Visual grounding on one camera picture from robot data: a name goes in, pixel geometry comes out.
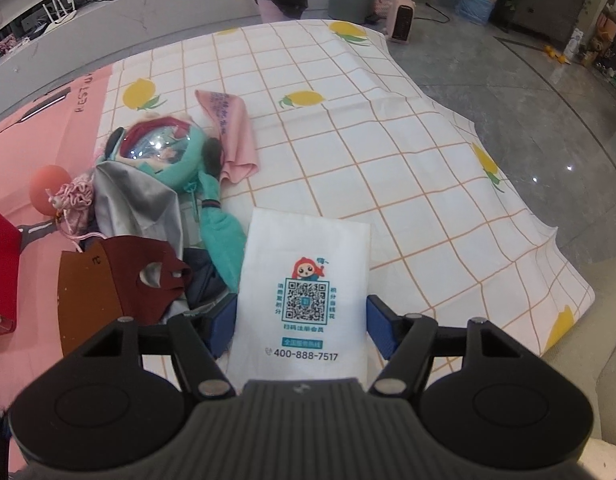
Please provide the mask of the white wifi router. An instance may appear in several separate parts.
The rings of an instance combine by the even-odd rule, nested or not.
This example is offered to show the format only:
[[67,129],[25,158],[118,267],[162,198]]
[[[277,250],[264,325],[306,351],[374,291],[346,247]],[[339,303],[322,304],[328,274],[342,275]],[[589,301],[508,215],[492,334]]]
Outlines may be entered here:
[[47,18],[47,28],[54,29],[76,17],[76,0],[45,0],[42,9]]

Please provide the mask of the checked lemon tablecloth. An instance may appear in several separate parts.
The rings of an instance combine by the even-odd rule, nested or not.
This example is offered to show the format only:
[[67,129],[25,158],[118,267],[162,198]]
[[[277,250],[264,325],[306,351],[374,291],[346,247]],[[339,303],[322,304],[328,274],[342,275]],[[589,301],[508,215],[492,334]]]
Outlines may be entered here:
[[147,113],[212,123],[196,90],[246,104],[259,170],[224,182],[248,235],[257,208],[366,223],[367,292],[445,326],[486,318],[538,354],[594,293],[486,152],[468,119],[428,96],[379,32],[346,22],[253,25],[116,62],[108,132]]

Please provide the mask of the pink cloth with print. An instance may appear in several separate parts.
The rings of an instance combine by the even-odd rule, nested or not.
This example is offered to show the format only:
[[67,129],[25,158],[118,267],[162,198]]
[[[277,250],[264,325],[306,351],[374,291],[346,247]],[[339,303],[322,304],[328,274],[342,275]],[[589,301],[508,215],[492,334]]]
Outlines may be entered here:
[[212,123],[212,136],[222,145],[219,181],[238,184],[259,170],[253,126],[246,104],[239,96],[196,90],[195,98]]

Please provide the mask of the marble TV console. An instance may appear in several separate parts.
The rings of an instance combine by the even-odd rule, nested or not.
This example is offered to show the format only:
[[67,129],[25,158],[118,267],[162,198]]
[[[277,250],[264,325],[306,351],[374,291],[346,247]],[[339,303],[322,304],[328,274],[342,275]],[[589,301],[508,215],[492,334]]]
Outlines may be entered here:
[[[307,13],[324,15],[329,0],[309,0]],[[66,24],[0,60],[0,121],[63,82],[165,38],[246,23],[253,0],[114,0],[78,11]]]

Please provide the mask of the pink printed mat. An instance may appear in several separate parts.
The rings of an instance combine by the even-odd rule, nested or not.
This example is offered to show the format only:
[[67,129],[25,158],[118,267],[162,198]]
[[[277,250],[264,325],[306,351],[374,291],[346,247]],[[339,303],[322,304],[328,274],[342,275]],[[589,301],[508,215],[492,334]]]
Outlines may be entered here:
[[[100,127],[111,124],[120,76],[106,66],[66,84],[61,101],[20,122],[27,109],[0,123],[0,213],[15,226],[44,217],[30,202],[29,185],[42,167],[73,177],[90,168]],[[72,244],[50,233],[24,248],[19,265],[16,330],[0,336],[0,408],[62,358],[57,280],[62,252]]]

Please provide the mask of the pink foam ball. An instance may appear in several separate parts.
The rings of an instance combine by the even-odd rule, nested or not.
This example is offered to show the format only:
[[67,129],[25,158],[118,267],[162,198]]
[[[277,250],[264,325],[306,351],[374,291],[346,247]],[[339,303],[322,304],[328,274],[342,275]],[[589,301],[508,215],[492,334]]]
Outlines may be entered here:
[[69,172],[61,166],[47,165],[36,170],[29,184],[29,198],[34,209],[43,216],[55,216],[52,198],[64,184],[70,182]]

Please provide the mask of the red lidded clear box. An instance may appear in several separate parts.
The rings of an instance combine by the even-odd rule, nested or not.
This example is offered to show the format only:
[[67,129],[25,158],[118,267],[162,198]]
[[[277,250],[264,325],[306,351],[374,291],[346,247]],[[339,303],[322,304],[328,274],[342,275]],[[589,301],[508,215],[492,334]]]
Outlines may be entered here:
[[0,214],[0,336],[17,325],[21,233]]

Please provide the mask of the pink drawstring pouch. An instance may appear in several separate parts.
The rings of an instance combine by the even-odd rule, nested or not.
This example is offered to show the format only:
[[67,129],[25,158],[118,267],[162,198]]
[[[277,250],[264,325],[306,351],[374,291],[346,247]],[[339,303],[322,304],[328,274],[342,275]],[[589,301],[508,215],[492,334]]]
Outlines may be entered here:
[[93,174],[86,172],[64,184],[52,198],[52,204],[56,209],[57,231],[82,252],[80,243],[90,237],[85,231],[94,206]]

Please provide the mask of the white QR code bag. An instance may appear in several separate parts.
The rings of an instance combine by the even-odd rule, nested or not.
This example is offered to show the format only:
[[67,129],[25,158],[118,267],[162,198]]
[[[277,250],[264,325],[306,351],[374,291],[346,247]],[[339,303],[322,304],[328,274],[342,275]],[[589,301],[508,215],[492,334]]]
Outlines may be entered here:
[[237,295],[227,378],[367,379],[366,223],[257,208]]

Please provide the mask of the brown leather pouch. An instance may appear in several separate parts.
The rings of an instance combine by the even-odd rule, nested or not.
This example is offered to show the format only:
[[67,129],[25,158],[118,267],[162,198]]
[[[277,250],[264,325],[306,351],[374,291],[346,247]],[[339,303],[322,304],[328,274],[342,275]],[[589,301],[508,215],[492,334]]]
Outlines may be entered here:
[[162,240],[121,235],[95,240],[85,252],[63,252],[57,283],[62,353],[117,318],[159,323],[191,278],[192,269]]

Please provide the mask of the silver grey cloth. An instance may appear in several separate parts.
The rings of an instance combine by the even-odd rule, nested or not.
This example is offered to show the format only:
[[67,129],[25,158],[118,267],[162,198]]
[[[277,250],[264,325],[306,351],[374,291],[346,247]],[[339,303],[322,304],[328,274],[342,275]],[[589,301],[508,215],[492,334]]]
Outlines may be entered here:
[[94,168],[94,214],[99,231],[167,242],[183,256],[183,229],[178,194],[156,178],[121,162]]

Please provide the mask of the pink space heater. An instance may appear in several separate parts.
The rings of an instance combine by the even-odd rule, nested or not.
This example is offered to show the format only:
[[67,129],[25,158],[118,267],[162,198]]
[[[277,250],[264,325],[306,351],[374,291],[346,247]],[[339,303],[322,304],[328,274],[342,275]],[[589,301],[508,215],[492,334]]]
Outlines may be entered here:
[[408,44],[415,18],[413,0],[375,0],[375,13],[385,21],[385,36],[393,42]]

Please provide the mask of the teal plush mirror bag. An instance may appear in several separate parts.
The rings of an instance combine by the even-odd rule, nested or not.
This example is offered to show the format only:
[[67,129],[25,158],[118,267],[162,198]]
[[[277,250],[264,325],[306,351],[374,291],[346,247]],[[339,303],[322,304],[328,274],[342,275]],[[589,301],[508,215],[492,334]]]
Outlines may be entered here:
[[201,245],[230,292],[237,292],[246,235],[222,209],[222,146],[186,115],[155,115],[110,133],[102,162],[121,162],[156,178],[191,208]]

